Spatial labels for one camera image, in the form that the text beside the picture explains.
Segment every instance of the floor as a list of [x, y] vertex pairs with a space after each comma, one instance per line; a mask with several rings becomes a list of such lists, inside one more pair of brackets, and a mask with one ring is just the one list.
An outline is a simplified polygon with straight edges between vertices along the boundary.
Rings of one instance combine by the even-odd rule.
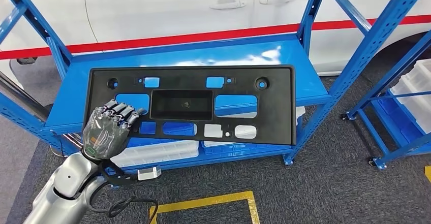
[[[280, 156], [272, 156], [170, 170], [139, 185], [107, 189], [97, 204], [106, 206], [106, 200], [129, 196], [155, 198], [166, 204], [251, 190], [261, 223], [429, 223], [431, 183], [424, 175], [424, 166], [431, 165], [431, 156], [400, 159], [388, 164], [387, 170], [378, 171], [367, 165], [366, 159], [380, 152], [362, 123], [338, 118], [355, 105], [405, 49], [397, 47], [373, 60], [298, 154], [294, 165], [285, 166]], [[52, 61], [43, 61], [38, 71], [23, 66], [16, 75], [20, 81], [29, 79], [23, 82], [24, 88], [49, 104], [59, 80]], [[36, 84], [39, 76], [49, 81]], [[329, 86], [334, 79], [326, 77], [323, 81]], [[313, 107], [307, 110], [309, 115]], [[0, 190], [6, 201], [0, 207], [4, 213], [11, 210], [7, 223], [22, 223], [31, 211], [32, 199], [63, 159], [50, 153], [46, 144], [38, 144], [34, 137], [5, 120], [2, 122], [0, 143], [7, 150], [0, 152], [6, 157], [0, 158], [5, 169]], [[384, 132], [382, 135], [391, 145], [390, 138]], [[116, 218], [88, 212], [82, 223], [146, 223], [149, 207], [132, 204]], [[251, 219], [246, 202], [238, 201], [163, 213], [157, 222], [251, 223]]]
[[[0, 62], [2, 67], [9, 65], [8, 60]], [[41, 57], [37, 65], [22, 66], [17, 62], [11, 62], [10, 65], [21, 85], [37, 101], [42, 105], [53, 103], [60, 78], [50, 57]], [[0, 223], [5, 223], [38, 144], [38, 138], [4, 117], [0, 117], [0, 123], [0, 196], [3, 197], [0, 203]]]

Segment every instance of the blue shelf board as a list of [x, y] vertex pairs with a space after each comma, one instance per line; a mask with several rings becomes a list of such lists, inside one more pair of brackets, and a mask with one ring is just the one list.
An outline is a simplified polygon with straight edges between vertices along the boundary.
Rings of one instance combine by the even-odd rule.
[[[409, 144], [409, 142], [406, 140], [404, 135], [401, 133], [400, 128], [395, 124], [395, 122], [392, 120], [392, 118], [386, 114], [385, 110], [383, 109], [382, 105], [377, 101], [373, 100], [371, 101], [371, 106], [380, 119], [380, 121], [385, 126], [386, 130], [389, 132], [391, 137], [394, 139], [395, 143], [398, 147], [403, 147]], [[408, 155], [415, 155], [415, 154], [423, 154], [423, 153], [431, 153], [431, 144], [425, 144], [421, 146], [420, 148], [410, 152]]]
[[82, 129], [92, 68], [279, 64], [291, 64], [295, 68], [296, 106], [330, 100], [295, 34], [151, 47], [75, 56], [44, 129], [58, 134]]
[[234, 152], [235, 154], [226, 155], [226, 154], [205, 154], [204, 149], [201, 146], [199, 146], [199, 155], [197, 157], [187, 158], [187, 159], [177, 159], [174, 161], [159, 162], [159, 163], [153, 163], [153, 164], [130, 166], [130, 167], [124, 167], [122, 169], [126, 172], [133, 172], [138, 169], [159, 166], [162, 170], [170, 170], [170, 169], [183, 168], [183, 167], [194, 167], [194, 166], [208, 165], [208, 164], [214, 164], [214, 163], [239, 161], [242, 159], [252, 159], [257, 157], [281, 155], [281, 154], [290, 153], [292, 151], [291, 146], [284, 145], [284, 147], [286, 149], [271, 150], [271, 148], [267, 148], [267, 149], [261, 149], [259, 151], [256, 151], [256, 150], [243, 151], [242, 154], [241, 152]]

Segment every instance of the round hole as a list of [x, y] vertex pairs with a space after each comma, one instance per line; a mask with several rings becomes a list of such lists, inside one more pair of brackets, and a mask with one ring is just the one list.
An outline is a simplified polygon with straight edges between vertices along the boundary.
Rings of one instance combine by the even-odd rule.
[[118, 87], [118, 80], [116, 78], [111, 78], [108, 80], [108, 88], [115, 89]]
[[258, 90], [264, 90], [269, 87], [269, 81], [265, 77], [258, 78], [256, 80], [256, 87]]

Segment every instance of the black plastic panel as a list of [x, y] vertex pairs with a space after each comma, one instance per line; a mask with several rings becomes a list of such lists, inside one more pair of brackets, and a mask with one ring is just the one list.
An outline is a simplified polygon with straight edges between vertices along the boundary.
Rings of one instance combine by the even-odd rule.
[[[207, 77], [223, 77], [221, 88], [207, 88]], [[158, 87], [146, 87], [145, 78], [159, 78]], [[295, 144], [294, 71], [289, 65], [227, 67], [144, 67], [101, 68], [90, 71], [86, 123], [91, 111], [117, 94], [148, 94], [149, 113], [141, 121], [154, 121], [155, 134], [140, 134], [136, 122], [131, 137], [207, 140], [222, 142]], [[217, 117], [214, 100], [218, 95], [254, 95], [257, 115], [254, 118]], [[189, 122], [197, 126], [194, 136], [165, 135], [166, 122]], [[221, 125], [221, 137], [206, 137], [206, 124]], [[238, 125], [256, 128], [252, 139], [235, 136]]]

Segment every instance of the car door handle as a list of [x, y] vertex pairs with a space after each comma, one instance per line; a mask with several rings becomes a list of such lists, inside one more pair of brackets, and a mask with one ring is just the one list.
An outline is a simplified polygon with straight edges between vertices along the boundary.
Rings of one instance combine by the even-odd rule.
[[260, 4], [263, 5], [280, 5], [291, 1], [293, 0], [259, 0]]
[[245, 7], [246, 3], [238, 0], [217, 0], [217, 3], [209, 6], [211, 9], [224, 10], [224, 9], [236, 9]]

